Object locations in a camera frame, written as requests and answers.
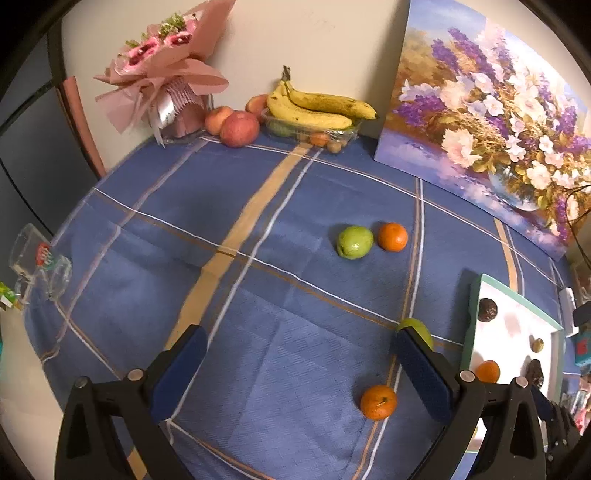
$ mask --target blue tablecloth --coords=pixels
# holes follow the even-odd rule
[[[402,480],[440,426],[392,354],[401,318],[421,319],[458,366],[469,285],[486,273],[561,322],[566,261],[374,162],[373,140],[308,147],[149,142],[89,192],[54,239],[73,263],[66,293],[33,295],[26,315],[62,407],[79,375],[122,378],[200,323],[207,357],[164,425],[195,478]],[[407,228],[405,250],[337,256],[342,228],[384,221]],[[570,341],[565,366],[577,372]],[[359,397],[385,383],[398,409],[367,420]]]

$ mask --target screw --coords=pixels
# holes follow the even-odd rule
[[[74,381],[74,386],[76,388],[82,388],[82,387],[85,387],[87,383],[88,383],[88,377],[78,377]]]
[[[521,388],[525,388],[525,387],[527,387],[527,385],[529,385],[529,382],[527,381],[527,379],[525,377],[517,377],[515,379],[515,383],[517,385],[519,385]]]
[[[470,372],[469,370],[462,370],[460,372],[460,378],[464,381],[464,382],[474,382],[474,379],[476,378],[474,376],[474,374],[472,372]]]
[[[134,368],[127,374],[127,378],[132,382],[137,382],[144,377],[144,371],[141,368]]]

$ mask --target peach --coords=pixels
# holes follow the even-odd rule
[[[261,118],[261,113],[265,108],[267,108],[267,94],[263,93],[252,97],[246,104],[244,110],[256,115],[259,123],[264,123],[265,121]]]
[[[214,108],[207,114],[207,117],[205,117],[205,130],[207,130],[207,133],[210,135],[219,135],[226,118],[233,113],[234,110],[228,106]]]
[[[244,147],[252,142],[259,133],[256,116],[250,112],[234,112],[222,125],[220,139],[227,147]]]

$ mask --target banana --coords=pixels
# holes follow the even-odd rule
[[[351,118],[365,118],[375,120],[378,114],[374,108],[365,102],[354,98],[339,95],[328,95],[326,93],[306,93],[293,88],[290,82],[290,70],[283,67],[283,77],[287,87],[287,95],[296,105],[320,112],[340,113]]]
[[[275,118],[318,130],[344,130],[353,124],[350,118],[343,115],[313,112],[293,104],[287,96],[283,80],[280,80],[277,88],[268,95],[267,107]]]

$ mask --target flower painting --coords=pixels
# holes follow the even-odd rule
[[[377,161],[560,258],[591,207],[588,135],[587,108],[517,36],[460,3],[412,1]]]

